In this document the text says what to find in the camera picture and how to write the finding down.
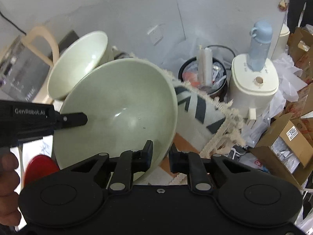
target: screw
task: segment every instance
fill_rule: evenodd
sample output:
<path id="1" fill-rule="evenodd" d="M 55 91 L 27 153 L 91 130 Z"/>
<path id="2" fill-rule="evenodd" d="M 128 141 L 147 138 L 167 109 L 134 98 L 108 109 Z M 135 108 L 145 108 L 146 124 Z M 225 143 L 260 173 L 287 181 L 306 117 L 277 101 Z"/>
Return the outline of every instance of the screw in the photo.
<path id="1" fill-rule="evenodd" d="M 208 183 L 198 183 L 196 184 L 196 188 L 199 191 L 208 191 L 211 189 L 211 186 Z"/>
<path id="2" fill-rule="evenodd" d="M 157 193 L 165 193 L 165 190 L 163 188 L 159 188 L 156 190 Z"/>
<path id="3" fill-rule="evenodd" d="M 125 188 L 125 185 L 123 183 L 113 183 L 110 185 L 110 188 L 113 191 L 122 191 Z"/>

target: red round lid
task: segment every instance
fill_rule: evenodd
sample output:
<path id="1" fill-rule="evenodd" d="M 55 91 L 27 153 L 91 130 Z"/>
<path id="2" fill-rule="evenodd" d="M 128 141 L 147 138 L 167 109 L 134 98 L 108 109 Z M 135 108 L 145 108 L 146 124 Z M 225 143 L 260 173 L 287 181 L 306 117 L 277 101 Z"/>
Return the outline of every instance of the red round lid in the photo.
<path id="1" fill-rule="evenodd" d="M 59 170 L 57 164 L 49 156 L 37 155 L 29 162 L 26 168 L 24 186 Z"/>

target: orange stripe on cloth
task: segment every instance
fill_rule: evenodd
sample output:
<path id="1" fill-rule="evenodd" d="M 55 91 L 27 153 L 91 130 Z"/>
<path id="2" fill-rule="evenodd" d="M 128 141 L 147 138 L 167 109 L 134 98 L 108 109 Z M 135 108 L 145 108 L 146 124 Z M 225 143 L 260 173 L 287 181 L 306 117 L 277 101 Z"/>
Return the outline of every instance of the orange stripe on cloth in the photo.
<path id="1" fill-rule="evenodd" d="M 187 140 L 185 140 L 178 133 L 175 134 L 173 142 L 177 150 L 179 151 L 189 151 L 189 152 L 195 152 L 197 154 L 199 153 L 198 150 L 196 150 Z M 168 160 L 168 157 L 165 157 L 159 166 L 168 174 L 170 174 L 172 177 L 175 177 L 177 175 L 177 174 L 171 173 L 170 162 Z"/>

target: blue water bottle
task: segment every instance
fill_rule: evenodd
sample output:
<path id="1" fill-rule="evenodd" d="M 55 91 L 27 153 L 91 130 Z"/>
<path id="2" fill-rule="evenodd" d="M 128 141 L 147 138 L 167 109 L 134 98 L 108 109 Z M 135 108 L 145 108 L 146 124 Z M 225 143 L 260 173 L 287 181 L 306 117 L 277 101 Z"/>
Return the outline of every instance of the blue water bottle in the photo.
<path id="1" fill-rule="evenodd" d="M 258 21 L 250 31 L 251 44 L 247 64 L 253 71 L 261 71 L 269 53 L 273 29 L 265 20 Z"/>

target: white wall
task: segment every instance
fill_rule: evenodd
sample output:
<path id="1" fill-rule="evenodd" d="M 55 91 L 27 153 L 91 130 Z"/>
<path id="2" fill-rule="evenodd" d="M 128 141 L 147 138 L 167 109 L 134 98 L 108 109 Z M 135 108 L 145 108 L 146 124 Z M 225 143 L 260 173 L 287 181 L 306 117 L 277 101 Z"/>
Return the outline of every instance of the white wall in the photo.
<path id="1" fill-rule="evenodd" d="M 71 29 L 80 36 L 104 30 L 112 45 L 161 64 L 168 50 L 185 37 L 198 36 L 211 44 L 227 45 L 236 53 L 247 52 L 250 29 L 264 18 L 274 30 L 271 54 L 284 19 L 277 9 L 279 1 L 0 0 L 0 10 L 25 31 L 36 24 L 47 25 L 58 41 Z M 147 32 L 155 25 L 161 26 L 163 39 L 154 46 Z M 17 34 L 0 18 L 0 48 Z"/>

